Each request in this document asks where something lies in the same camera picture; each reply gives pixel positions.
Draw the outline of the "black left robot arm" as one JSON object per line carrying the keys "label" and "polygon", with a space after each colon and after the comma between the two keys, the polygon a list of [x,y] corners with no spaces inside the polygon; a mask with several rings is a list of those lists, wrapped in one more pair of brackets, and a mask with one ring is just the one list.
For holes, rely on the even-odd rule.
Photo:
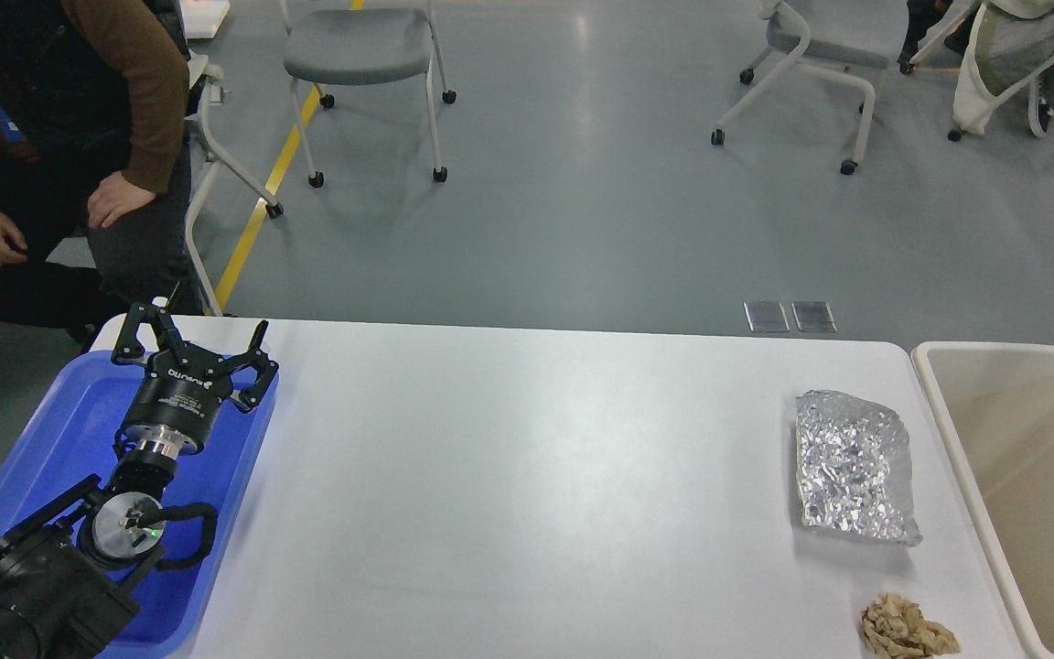
{"label": "black left robot arm", "polygon": [[238,354],[135,305],[59,373],[0,472],[0,658],[162,658],[199,621],[274,405]]}

